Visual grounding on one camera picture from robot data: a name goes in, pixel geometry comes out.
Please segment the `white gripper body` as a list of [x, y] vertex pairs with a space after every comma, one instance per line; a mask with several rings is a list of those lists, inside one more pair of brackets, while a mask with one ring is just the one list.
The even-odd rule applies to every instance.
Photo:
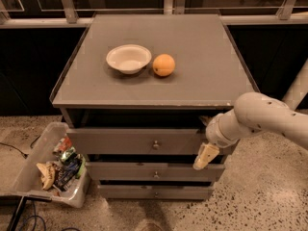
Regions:
[[209, 143], [225, 148], [239, 140], [236, 137], [237, 128], [236, 119], [231, 113], [218, 114], [210, 119], [205, 135]]

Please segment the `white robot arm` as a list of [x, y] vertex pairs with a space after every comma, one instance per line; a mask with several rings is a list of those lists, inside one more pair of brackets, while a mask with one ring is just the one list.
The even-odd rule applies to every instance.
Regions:
[[207, 143], [200, 145], [193, 168], [201, 170], [212, 162], [222, 148], [235, 144], [242, 138], [264, 131], [276, 133], [308, 148], [308, 115], [295, 109], [308, 92], [308, 61], [298, 72], [282, 101], [259, 92], [242, 94], [234, 108], [212, 118], [202, 116]]

